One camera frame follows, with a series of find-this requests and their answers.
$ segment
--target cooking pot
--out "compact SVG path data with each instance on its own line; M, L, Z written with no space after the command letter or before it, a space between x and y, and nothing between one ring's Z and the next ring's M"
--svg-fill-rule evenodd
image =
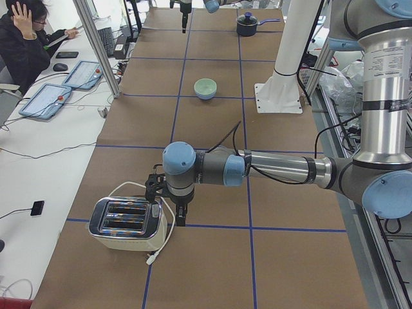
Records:
M236 32L238 35L242 37L251 37L256 33L258 26L267 22L278 22L281 21L280 19L264 19L262 21L258 21L256 17L252 15L250 12L246 12L245 15L240 15L237 19L237 27Z

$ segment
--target hand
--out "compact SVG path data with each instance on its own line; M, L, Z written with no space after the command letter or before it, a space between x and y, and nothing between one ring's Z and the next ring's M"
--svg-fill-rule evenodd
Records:
M27 12L26 5L23 5L22 9L20 2L16 2L16 7L12 5L12 11L14 26L20 30L25 39L33 39L32 11Z
M76 27L72 28L72 29L67 29L64 31L65 35L68 35L68 39L74 39L76 37L76 35L79 34L79 31L76 30Z

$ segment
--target white desk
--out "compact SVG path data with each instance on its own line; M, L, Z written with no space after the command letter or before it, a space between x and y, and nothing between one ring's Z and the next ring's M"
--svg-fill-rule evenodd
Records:
M97 28L112 26L112 22L110 19L97 21ZM79 56L76 59L53 58L39 78L56 73L52 67L57 62L66 63L70 70L79 60L96 60L84 30L76 39L64 41L59 51L78 51ZM116 62L110 59L112 66ZM26 97L33 95L45 82L60 84L65 77L54 76L40 81L30 88ZM67 103L77 101L90 91L74 91ZM23 119L10 124L10 132L0 131L0 147L40 156L65 147L93 143L104 124L97 107L109 108L107 101L111 102L111 98L107 83L102 82L96 92L74 105L63 106L48 121ZM18 111L23 104L16 107L9 119L20 117ZM5 241L5 249L0 252L0 278L4 276L0 285L29 279L33 284L32 299L35 297L93 150L94 146L80 147L36 160L0 151L0 216L16 209L31 208L34 201L45 201L41 216L31 217L30 211L26 211L0 220L0 239ZM12 294L6 296L24 299L29 295L30 285L20 282L13 286Z

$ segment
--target white power cord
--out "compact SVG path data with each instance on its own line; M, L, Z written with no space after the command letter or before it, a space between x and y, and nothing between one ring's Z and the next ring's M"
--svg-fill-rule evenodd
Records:
M112 196L116 191L118 191L121 187L123 187L124 185L136 185L137 187L141 187L141 188L145 188L146 186L141 185L140 183L136 183L136 182L124 182L121 185L119 185L118 187L116 187L116 189L114 189L113 191L110 192L109 196ZM176 216L174 215L174 212L172 211L172 209L170 208L169 204L167 204L167 202L165 201L164 198L160 197L162 199L162 201L165 203L167 209L169 209L169 212L171 213L172 217L173 217L173 222L172 222L172 226L170 228L169 234L166 237L166 240L164 242L164 244L154 253L151 254L149 256L149 258L146 261L146 264L148 265L152 265L152 263L156 260L157 256L159 255L160 251L163 250L163 248L166 246L166 243L169 241L169 238L173 232L173 228L174 228L174 224L176 223Z
M33 296L33 284L32 284L32 282L29 280L29 279L26 279L26 278L24 278L24 279L20 279L20 280L17 280L17 281L14 281L11 285L9 285L9 286L3 286L3 285L0 285L0 290L3 290L3 293L2 293L2 297L7 297L7 292L13 297L13 298L18 298L18 297L16 297L13 293L12 293L12 291L11 291L11 287L13 287L14 285L16 285L17 283L20 283L20 282L28 282L28 284L30 285L30 296L28 297L28 299L32 299L32 296Z

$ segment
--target pot lid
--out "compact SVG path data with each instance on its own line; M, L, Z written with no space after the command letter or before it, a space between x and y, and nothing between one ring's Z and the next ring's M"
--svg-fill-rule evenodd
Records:
M245 26L253 26L258 23L258 19L250 12L246 12L245 15L240 15L236 20L239 24Z

